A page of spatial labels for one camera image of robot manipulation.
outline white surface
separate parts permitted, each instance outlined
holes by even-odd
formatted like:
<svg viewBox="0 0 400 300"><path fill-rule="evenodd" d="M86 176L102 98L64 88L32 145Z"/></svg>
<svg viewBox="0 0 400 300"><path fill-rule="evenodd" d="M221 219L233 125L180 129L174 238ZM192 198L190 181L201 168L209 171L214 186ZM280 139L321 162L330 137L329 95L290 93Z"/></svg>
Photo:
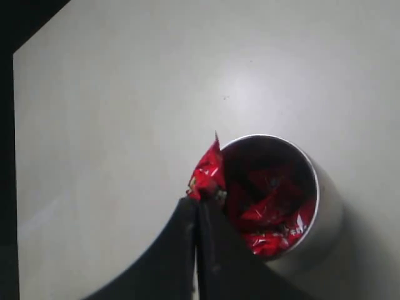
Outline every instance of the white surface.
<svg viewBox="0 0 400 300"><path fill-rule="evenodd" d="M351 220L300 286L399 299L399 8L69 3L14 55L21 299L78 299L127 268L215 129L291 140L336 183Z"/></svg>

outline black object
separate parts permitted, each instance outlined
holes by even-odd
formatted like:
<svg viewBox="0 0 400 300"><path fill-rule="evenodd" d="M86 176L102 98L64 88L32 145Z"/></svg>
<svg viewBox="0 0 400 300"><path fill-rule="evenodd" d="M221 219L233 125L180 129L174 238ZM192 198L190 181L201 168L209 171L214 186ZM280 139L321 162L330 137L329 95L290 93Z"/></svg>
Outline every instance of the black object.
<svg viewBox="0 0 400 300"><path fill-rule="evenodd" d="M195 247L202 300L312 300L251 253L215 201L189 197L137 262L86 300L190 300Z"/></svg>

